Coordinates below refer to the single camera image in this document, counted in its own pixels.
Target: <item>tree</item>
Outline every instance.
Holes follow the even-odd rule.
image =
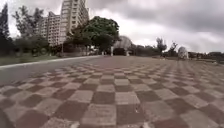
[[[88,22],[84,31],[89,33],[93,45],[100,51],[107,50],[119,40],[119,26],[112,19],[96,16]]]
[[[36,35],[38,23],[43,19],[44,11],[36,8],[32,15],[29,14],[26,6],[19,7],[13,17],[16,19],[16,26],[23,38]]]
[[[169,56],[177,56],[177,52],[175,51],[176,47],[178,44],[176,44],[175,42],[173,42],[173,44],[171,45],[169,51],[168,51],[168,55]]]
[[[8,4],[5,4],[0,14],[1,14],[0,15],[0,33],[2,33],[4,37],[8,39],[9,38]]]
[[[118,30],[119,26],[114,20],[96,16],[85,24],[73,28],[68,33],[66,42],[86,48],[93,45],[100,51],[106,51],[119,40]]]
[[[8,5],[5,4],[0,13],[0,54],[7,55],[14,50],[12,39],[9,37]]]
[[[157,48],[160,52],[160,55],[162,56],[163,51],[167,49],[167,45],[165,43],[163,43],[162,38],[157,38],[156,42],[157,42]]]

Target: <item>road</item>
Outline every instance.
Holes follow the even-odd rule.
[[[16,128],[220,128],[224,69],[203,63],[104,57],[0,88]]]

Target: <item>sky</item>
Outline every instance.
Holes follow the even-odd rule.
[[[101,16],[117,21],[120,35],[134,44],[156,45],[163,38],[194,52],[224,52],[223,0],[86,0],[90,17]],[[11,36],[18,35],[11,15],[18,7],[44,9],[60,14],[62,0],[1,0],[0,9],[9,4]]]

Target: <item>white building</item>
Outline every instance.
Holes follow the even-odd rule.
[[[48,17],[44,17],[38,24],[36,31],[37,34],[46,38],[50,45],[57,45],[59,44],[59,26],[60,15],[49,12]]]
[[[59,43],[66,40],[67,32],[89,20],[88,9],[85,0],[64,0],[61,9],[60,38]]]

